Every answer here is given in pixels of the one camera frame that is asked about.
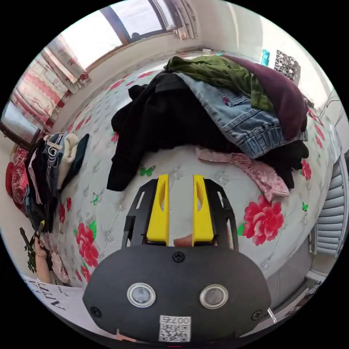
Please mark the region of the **person's left hand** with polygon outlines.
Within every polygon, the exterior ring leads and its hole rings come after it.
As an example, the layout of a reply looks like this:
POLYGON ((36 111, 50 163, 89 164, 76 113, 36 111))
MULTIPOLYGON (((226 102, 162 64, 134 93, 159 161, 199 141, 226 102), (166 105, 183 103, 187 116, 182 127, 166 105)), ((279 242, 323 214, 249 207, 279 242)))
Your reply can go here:
POLYGON ((36 257, 46 258, 47 256, 49 256, 49 252, 47 252, 44 245, 41 245, 41 242, 42 241, 37 237, 34 238, 34 252, 36 257))

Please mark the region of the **person's right hand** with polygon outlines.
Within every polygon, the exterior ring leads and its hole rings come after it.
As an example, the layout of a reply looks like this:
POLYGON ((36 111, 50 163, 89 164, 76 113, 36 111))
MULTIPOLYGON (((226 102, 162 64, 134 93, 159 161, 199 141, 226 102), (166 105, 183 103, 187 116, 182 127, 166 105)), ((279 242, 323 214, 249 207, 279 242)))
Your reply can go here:
POLYGON ((175 247, 192 247, 192 235, 190 234, 185 237, 174 239, 173 244, 175 247))

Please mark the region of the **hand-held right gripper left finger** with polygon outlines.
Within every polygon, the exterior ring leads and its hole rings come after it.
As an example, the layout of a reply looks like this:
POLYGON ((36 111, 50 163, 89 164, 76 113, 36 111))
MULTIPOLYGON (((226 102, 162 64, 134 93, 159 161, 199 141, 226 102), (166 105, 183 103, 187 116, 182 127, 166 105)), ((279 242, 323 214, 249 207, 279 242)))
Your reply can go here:
POLYGON ((152 205, 147 241, 150 243, 169 242, 169 175, 158 177, 152 205))

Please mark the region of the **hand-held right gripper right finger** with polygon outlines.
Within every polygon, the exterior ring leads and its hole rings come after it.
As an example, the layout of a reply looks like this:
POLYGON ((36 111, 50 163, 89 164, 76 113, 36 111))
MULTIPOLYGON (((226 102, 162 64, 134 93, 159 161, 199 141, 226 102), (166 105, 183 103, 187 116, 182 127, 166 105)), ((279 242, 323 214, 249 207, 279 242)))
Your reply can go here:
POLYGON ((214 238, 213 225, 204 177, 193 176, 193 230, 192 246, 211 244, 214 238))

